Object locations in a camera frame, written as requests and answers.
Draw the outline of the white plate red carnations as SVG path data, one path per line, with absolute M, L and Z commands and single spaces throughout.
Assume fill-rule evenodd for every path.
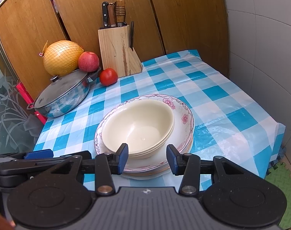
M 144 176 L 170 169 L 167 158 L 166 149 L 161 149 L 157 154 L 145 159 L 129 159 L 126 163 L 124 173 L 133 176 Z

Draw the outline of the pink flower rimmed plate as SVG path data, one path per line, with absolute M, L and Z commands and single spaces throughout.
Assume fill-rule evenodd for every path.
M 130 100 L 125 101 L 124 103 L 119 104 L 123 105 L 127 102 L 134 101 L 136 99 L 153 99 L 164 102 L 169 105 L 173 110 L 174 114 L 174 128 L 170 135 L 163 141 L 163 143 L 150 152 L 142 153 L 139 156 L 130 156 L 130 159 L 145 159 L 157 154 L 160 150 L 166 149 L 167 145 L 172 144 L 181 154 L 187 153 L 192 147 L 193 140 L 193 131 L 194 131 L 194 118 L 193 113 L 190 108 L 180 99 L 166 95 L 166 94 L 147 94 L 145 96 L 139 96 Z M 116 151 L 110 151 L 102 141 L 102 121 L 99 123 L 96 133 L 94 135 L 94 149 L 96 154 L 103 153 L 114 153 Z

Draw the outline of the small white flowered plate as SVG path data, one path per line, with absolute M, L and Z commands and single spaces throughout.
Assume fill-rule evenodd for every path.
M 132 174 L 128 174 L 128 173 L 124 173 L 124 174 L 122 174 L 122 176 L 125 178 L 128 178 L 128 179 L 134 179 L 134 180 L 150 180 L 150 179 L 155 179 L 157 177 L 161 177 L 161 176 L 168 174 L 170 172 L 171 172 L 171 170 L 167 169 L 167 170 L 163 170 L 163 171 L 157 172 L 157 173 L 152 173 L 152 174 L 149 173 L 149 174 L 146 174 L 144 176 L 141 176 L 141 175 L 133 176 Z

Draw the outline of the red cutting board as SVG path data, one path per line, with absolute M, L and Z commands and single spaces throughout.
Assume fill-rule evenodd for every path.
M 30 105 L 31 103 L 34 102 L 33 98 L 30 96 L 30 94 L 28 93 L 28 91 L 26 90 L 25 86 L 23 85 L 23 83 L 21 81 L 19 81 L 16 85 L 16 88 L 18 90 L 18 92 L 21 94 L 22 98 L 25 100 L 25 102 L 27 103 L 27 105 Z M 37 118 L 43 123 L 45 124 L 47 121 L 47 117 L 42 116 L 38 111 L 34 111 L 34 114 L 37 116 Z

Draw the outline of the etched glass door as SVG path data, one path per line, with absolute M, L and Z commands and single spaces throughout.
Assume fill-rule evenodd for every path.
M 0 43 L 0 154 L 32 151 L 43 124 L 26 109 L 17 75 Z

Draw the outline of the blue white checkered tablecloth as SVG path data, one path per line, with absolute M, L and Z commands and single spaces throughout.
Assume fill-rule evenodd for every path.
M 87 97 L 67 114 L 45 123 L 35 150 L 54 156 L 89 151 L 96 155 L 95 133 L 103 117 L 134 98 L 162 100 L 183 111 L 179 121 L 193 133 L 191 152 L 202 160 L 223 156 L 265 177 L 277 158 L 285 127 L 237 85 L 185 50 L 143 63 L 142 72 L 108 87 L 98 80 Z

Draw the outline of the steel pot with lid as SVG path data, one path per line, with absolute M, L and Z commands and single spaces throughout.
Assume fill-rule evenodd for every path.
M 65 76 L 53 76 L 51 84 L 27 106 L 27 110 L 38 111 L 47 118 L 68 113 L 85 99 L 100 71 L 98 68 L 88 73 L 77 69 Z

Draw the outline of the red tomato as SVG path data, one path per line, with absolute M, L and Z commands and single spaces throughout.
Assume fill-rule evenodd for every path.
M 110 86 L 118 81 L 118 74 L 114 69 L 107 68 L 101 72 L 99 79 L 103 86 Z

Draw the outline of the green foam floor mat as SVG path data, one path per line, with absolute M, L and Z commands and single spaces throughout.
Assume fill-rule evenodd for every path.
M 265 180 L 282 190 L 287 199 L 287 208 L 279 226 L 282 229 L 291 229 L 291 171 L 285 163 L 276 163 L 269 168 Z

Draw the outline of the yellow netted pomelo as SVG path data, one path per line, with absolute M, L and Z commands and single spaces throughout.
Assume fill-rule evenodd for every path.
M 51 76 L 65 76 L 78 68 L 78 59 L 83 52 L 82 47 L 70 40 L 59 40 L 50 45 L 46 41 L 40 56 Z

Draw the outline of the red apple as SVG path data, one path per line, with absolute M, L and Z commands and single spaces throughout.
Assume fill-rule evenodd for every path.
M 91 51 L 85 51 L 78 59 L 78 67 L 84 72 L 94 72 L 99 68 L 99 65 L 99 57 Z

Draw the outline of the wooden knife block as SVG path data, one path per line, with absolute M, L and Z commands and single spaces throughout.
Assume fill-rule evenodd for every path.
M 130 46 L 130 26 L 100 29 L 98 31 L 103 69 L 111 68 L 118 77 L 142 72 L 141 61 Z

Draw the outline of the brown handled knife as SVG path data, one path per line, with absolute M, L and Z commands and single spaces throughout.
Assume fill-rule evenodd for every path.
M 114 3 L 108 4 L 108 19 L 110 23 L 110 27 L 116 27 L 116 16 L 114 10 Z

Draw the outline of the ribbed wooden handled knife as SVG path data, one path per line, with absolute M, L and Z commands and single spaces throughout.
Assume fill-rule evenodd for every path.
M 122 27 L 125 22 L 126 8 L 124 0 L 117 0 L 114 5 L 116 23 L 118 27 Z

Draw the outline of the black handled knife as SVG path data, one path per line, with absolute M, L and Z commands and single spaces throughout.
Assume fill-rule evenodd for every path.
M 102 3 L 102 18 L 103 18 L 103 27 L 108 28 L 108 5 L 109 2 L 104 1 Z

